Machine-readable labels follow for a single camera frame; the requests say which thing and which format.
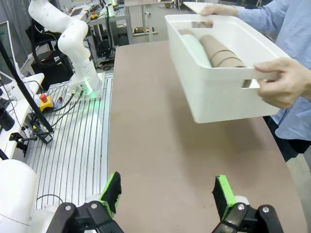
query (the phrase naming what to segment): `shirt sleeve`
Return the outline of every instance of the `shirt sleeve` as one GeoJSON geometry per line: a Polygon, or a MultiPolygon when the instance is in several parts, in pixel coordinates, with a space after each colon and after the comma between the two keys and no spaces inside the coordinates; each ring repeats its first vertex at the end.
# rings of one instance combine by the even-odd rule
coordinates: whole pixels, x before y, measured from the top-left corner
{"type": "Polygon", "coordinates": [[[262,9],[238,8],[238,14],[241,20],[258,31],[279,32],[289,4],[290,0],[273,0],[262,9]]]}

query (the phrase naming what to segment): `storage container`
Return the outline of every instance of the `storage container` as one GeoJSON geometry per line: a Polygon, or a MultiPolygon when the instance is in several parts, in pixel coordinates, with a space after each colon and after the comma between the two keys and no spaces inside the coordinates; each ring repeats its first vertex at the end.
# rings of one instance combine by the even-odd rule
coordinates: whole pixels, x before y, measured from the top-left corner
{"type": "Polygon", "coordinates": [[[279,109],[265,103],[256,79],[275,80],[278,73],[261,73],[255,63],[288,57],[272,41],[237,17],[200,15],[165,16],[171,57],[197,123],[268,116],[279,109]],[[212,20],[212,28],[193,28],[193,22],[212,20]],[[179,30],[191,30],[197,39],[210,34],[239,57],[246,67],[213,68],[205,65],[179,30]],[[245,80],[251,80],[243,88],[245,80]]]}

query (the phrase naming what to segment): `blue shirt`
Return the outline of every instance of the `blue shirt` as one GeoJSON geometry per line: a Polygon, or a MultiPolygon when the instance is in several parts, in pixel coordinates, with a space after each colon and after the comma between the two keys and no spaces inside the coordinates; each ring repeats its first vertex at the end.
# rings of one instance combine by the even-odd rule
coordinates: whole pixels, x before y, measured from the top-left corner
{"type": "MultiPolygon", "coordinates": [[[[311,0],[274,0],[262,9],[238,9],[239,18],[261,32],[278,32],[276,45],[311,69],[311,0]]],[[[271,116],[276,135],[311,141],[311,103],[300,97],[289,109],[271,116]]]]}

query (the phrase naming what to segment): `human hand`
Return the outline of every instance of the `human hand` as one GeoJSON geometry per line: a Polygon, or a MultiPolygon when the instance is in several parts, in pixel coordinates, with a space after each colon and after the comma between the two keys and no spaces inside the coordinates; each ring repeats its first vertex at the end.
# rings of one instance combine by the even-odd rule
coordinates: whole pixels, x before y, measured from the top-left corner
{"type": "Polygon", "coordinates": [[[220,16],[236,16],[238,17],[238,9],[234,6],[226,6],[221,4],[207,4],[199,13],[202,16],[220,15],[220,16]]]}
{"type": "Polygon", "coordinates": [[[278,108],[290,108],[300,97],[311,100],[311,71],[290,58],[279,58],[270,62],[255,64],[255,69],[269,73],[279,71],[279,79],[258,80],[259,96],[278,108]]]}

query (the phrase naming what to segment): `monitor screen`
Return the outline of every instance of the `monitor screen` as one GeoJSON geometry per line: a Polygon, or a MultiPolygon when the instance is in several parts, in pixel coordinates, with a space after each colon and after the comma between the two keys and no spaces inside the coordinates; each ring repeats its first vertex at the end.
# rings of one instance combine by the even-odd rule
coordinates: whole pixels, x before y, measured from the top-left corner
{"type": "MultiPolygon", "coordinates": [[[[14,57],[14,52],[13,52],[13,47],[12,47],[12,41],[11,41],[10,28],[9,28],[8,21],[4,23],[0,23],[0,40],[5,48],[6,53],[8,54],[11,60],[11,63],[15,67],[15,57],[14,57]]],[[[0,54],[0,75],[4,83],[8,83],[6,82],[8,78],[13,78],[13,75],[10,72],[9,67],[6,65],[4,58],[1,54],[0,54]]]]}

